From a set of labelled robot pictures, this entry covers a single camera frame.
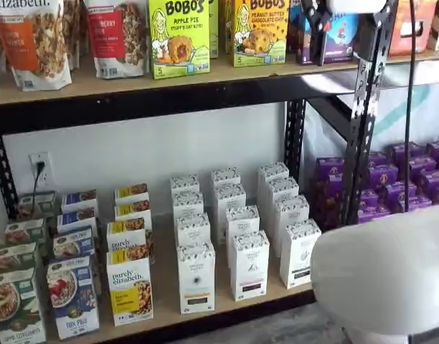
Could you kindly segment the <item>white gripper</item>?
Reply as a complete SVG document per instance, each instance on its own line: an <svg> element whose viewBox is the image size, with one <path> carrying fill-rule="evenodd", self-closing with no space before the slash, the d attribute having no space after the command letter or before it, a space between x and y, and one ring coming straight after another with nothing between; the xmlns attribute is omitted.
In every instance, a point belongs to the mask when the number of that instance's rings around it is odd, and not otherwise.
<svg viewBox="0 0 439 344"><path fill-rule="evenodd" d="M385 6L385 0L302 0L303 13L311 27L311 61L324 65L326 51L325 26L332 13L377 13ZM354 53L359 59L374 60L377 36L381 21L373 14L360 14L357 33L354 38Z"/></svg>

